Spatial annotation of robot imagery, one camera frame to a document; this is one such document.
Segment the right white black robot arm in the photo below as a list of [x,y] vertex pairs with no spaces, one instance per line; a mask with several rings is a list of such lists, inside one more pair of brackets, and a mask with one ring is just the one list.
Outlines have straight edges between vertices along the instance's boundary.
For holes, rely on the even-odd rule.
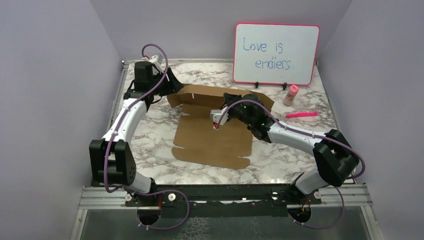
[[274,117],[253,93],[245,96],[225,93],[223,96],[220,109],[210,111],[214,129],[236,119],[260,141],[286,145],[314,157],[315,169],[298,176],[286,193],[296,204],[322,187],[340,187],[345,180],[353,178],[352,172],[364,162],[339,130],[314,132],[290,126]]

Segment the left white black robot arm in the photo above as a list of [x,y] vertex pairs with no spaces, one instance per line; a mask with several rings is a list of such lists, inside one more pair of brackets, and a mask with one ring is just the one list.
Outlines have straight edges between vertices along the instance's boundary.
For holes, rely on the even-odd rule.
[[156,103],[155,97],[177,93],[183,87],[168,66],[151,61],[134,64],[134,79],[123,95],[119,114],[106,134],[89,144],[93,181],[109,193],[122,187],[137,193],[144,205],[155,203],[155,181],[137,171],[130,144],[142,117]]

